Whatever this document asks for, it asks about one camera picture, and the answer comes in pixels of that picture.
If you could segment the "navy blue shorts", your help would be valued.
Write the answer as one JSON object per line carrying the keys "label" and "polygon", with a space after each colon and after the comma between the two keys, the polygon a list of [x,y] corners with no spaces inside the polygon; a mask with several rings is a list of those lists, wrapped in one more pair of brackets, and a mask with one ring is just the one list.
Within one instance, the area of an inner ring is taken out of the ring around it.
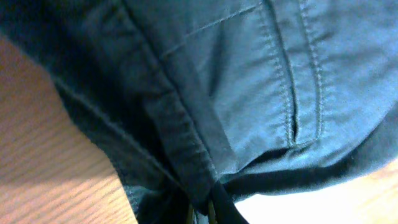
{"label": "navy blue shorts", "polygon": [[244,223],[397,157],[394,0],[2,1],[140,223]]}

